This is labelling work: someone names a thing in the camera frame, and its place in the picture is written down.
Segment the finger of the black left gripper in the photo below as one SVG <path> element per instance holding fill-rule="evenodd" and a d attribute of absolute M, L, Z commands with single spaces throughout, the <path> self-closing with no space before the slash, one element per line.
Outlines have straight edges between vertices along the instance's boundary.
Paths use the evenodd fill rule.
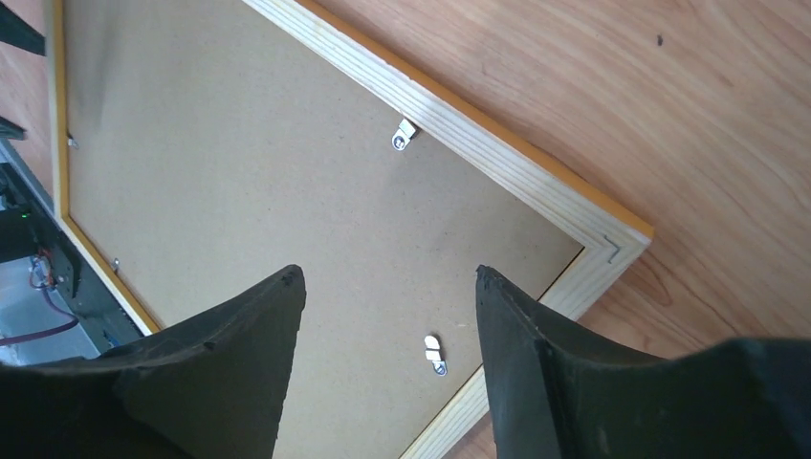
<path fill-rule="evenodd" d="M 46 55 L 46 38 L 4 3 L 0 4 L 0 40 L 34 55 Z"/>

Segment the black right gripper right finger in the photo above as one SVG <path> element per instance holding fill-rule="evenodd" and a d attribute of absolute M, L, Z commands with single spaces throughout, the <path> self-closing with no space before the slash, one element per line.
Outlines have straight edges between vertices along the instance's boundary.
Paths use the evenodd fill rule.
<path fill-rule="evenodd" d="M 480 266 L 475 306 L 500 458 L 806 458 L 810 343 L 735 338 L 667 360 Z"/>

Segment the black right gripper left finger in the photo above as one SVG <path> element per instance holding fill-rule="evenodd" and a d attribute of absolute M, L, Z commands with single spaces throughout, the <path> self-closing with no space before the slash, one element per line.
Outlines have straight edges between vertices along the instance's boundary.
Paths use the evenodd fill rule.
<path fill-rule="evenodd" d="M 1 368 L 5 458 L 270 458 L 306 301 L 290 265 L 94 359 Z"/>

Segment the brown cardboard backing sheet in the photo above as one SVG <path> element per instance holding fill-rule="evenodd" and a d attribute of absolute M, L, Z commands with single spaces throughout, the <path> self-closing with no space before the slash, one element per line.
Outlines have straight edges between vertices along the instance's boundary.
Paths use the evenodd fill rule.
<path fill-rule="evenodd" d="M 396 458 L 481 362 L 476 269 L 581 245 L 240 1 L 67 1 L 72 219 L 164 325 L 290 265 L 277 458 Z"/>

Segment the light wooden picture frame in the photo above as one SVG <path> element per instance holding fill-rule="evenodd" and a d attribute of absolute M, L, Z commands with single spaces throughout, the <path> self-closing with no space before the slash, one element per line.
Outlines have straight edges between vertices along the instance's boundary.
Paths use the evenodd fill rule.
<path fill-rule="evenodd" d="M 142 332 L 171 325 L 154 318 L 72 219 L 70 152 L 77 142 L 67 123 L 63 5 L 48 1 L 55 209 L 68 235 Z M 521 139 L 452 91 L 314 1 L 240 1 L 395 110 L 391 139 L 404 151 L 427 134 L 511 192 L 581 245 L 581 251 L 541 294 L 543 304 L 581 317 L 648 247 L 653 230 L 564 164 Z M 443 457 L 488 411 L 482 364 L 396 458 Z"/>

